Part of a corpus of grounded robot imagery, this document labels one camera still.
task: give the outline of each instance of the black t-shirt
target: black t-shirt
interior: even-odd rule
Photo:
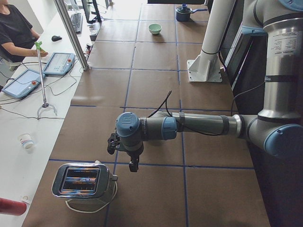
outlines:
[[[31,33],[32,25],[13,5],[7,5],[10,14],[0,13],[0,48],[13,62],[23,61],[24,57],[11,55],[1,44],[14,43],[17,47],[31,49],[35,44],[36,38]]]

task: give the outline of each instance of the white pipe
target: white pipe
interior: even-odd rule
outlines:
[[[218,55],[220,45],[236,0],[214,0],[201,53],[188,60],[189,81],[221,82]]]

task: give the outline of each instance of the red object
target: red object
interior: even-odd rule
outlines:
[[[21,215],[27,210],[24,202],[0,198],[0,214]]]

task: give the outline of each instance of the table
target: table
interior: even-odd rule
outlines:
[[[53,42],[51,40],[53,35],[61,36],[62,40]],[[78,35],[82,50],[85,50],[87,44],[92,45],[89,35],[89,27],[84,22],[82,33]],[[55,15],[39,40],[43,42],[42,47],[49,52],[48,56],[42,58],[42,62],[47,62],[53,52],[75,53],[59,14]],[[26,57],[23,62],[37,62],[37,58]],[[26,66],[39,71],[36,63],[28,63]],[[12,78],[17,77],[24,70],[26,70],[24,65],[19,66]],[[33,199],[82,71],[81,64],[76,61],[71,73],[68,73],[65,77],[46,77],[44,80],[45,85],[51,84],[50,87],[55,94],[52,94],[50,88],[46,87],[47,102],[56,107],[58,116],[55,116],[51,108],[47,108],[46,111],[41,112],[41,117],[56,117],[59,119],[27,119],[0,110],[2,128],[0,137],[2,146],[0,149],[0,196],[2,198],[19,201],[21,197],[27,196],[29,201]],[[43,104],[41,85],[24,100],[4,105],[4,103],[15,101],[14,99],[8,100],[10,98],[3,92],[0,93],[0,105],[3,109],[27,117],[36,117],[38,108]],[[32,148],[24,149],[20,145],[17,137],[23,133],[31,135],[35,143]],[[19,217],[0,214],[0,223],[2,226],[21,226],[27,211]]]

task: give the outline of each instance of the metal pole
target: metal pole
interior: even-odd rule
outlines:
[[[65,26],[65,29],[67,31],[67,34],[70,38],[71,44],[76,52],[76,55],[81,63],[81,66],[84,71],[86,71],[89,68],[89,65],[87,64],[86,58],[84,56],[84,53],[81,49],[81,45],[79,43],[79,40],[77,38],[77,35],[73,29],[73,26],[71,24],[70,16],[68,15],[68,12],[65,8],[64,1],[63,0],[54,0],[55,5],[57,7],[57,10],[60,14],[60,17],[62,19],[62,22]]]
[[[40,49],[37,49],[37,55],[38,55],[38,62],[39,62],[40,80],[41,80],[41,86],[42,86],[43,106],[46,106],[47,102],[46,102],[45,87],[44,87],[44,82],[43,82]]]
[[[214,0],[201,53],[187,61],[190,82],[221,82],[218,52],[236,0]]]

